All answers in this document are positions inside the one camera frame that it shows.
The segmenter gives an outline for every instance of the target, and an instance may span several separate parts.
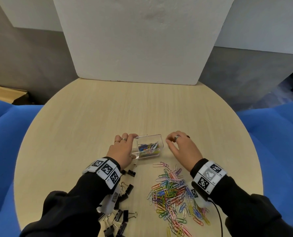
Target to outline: person's left arm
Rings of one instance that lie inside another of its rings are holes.
[[[122,137],[117,135],[114,145],[109,148],[108,157],[104,158],[112,161],[119,170],[126,168],[132,161],[130,153],[136,136],[126,133]],[[105,179],[96,173],[85,173],[68,193],[51,192],[44,201],[41,219],[28,224],[20,237],[97,236],[100,231],[97,207],[106,195],[114,192],[118,183],[119,180],[110,189]]]

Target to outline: clear plastic box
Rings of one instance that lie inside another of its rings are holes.
[[[143,135],[138,136],[133,140],[132,154],[139,158],[159,156],[164,148],[162,136],[158,135]]]

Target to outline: wire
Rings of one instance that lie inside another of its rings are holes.
[[[222,220],[221,220],[221,215],[220,215],[220,212],[218,210],[218,207],[216,206],[216,204],[211,200],[211,199],[208,199],[209,202],[213,203],[215,208],[217,209],[218,211],[218,215],[219,215],[219,218],[220,218],[220,224],[221,224],[221,237],[223,237],[223,227],[222,227]]]

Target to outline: table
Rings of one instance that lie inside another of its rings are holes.
[[[14,195],[21,228],[37,221],[42,205],[54,190],[68,192],[92,161],[104,157],[115,135],[186,132],[203,156],[225,168],[248,193],[263,193],[262,174],[255,147],[235,112],[211,89],[196,86],[111,82],[77,79],[60,90],[42,108],[22,142],[14,178]],[[134,188],[120,208],[136,211],[124,236],[166,236],[167,222],[159,219],[146,197],[163,168],[160,161],[181,165],[164,142],[161,157],[135,160],[136,176],[121,177]],[[182,171],[186,181],[189,173]],[[214,207],[207,218],[211,226],[189,219],[193,236],[220,236]],[[224,236],[230,236],[222,214]],[[103,236],[104,224],[99,236]]]

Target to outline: person's left hand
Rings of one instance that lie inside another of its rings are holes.
[[[131,155],[133,139],[137,137],[137,134],[127,134],[123,133],[122,136],[116,135],[115,142],[109,147],[107,152],[108,157],[113,158],[120,165],[121,170],[131,164],[132,159],[135,159],[136,156]]]

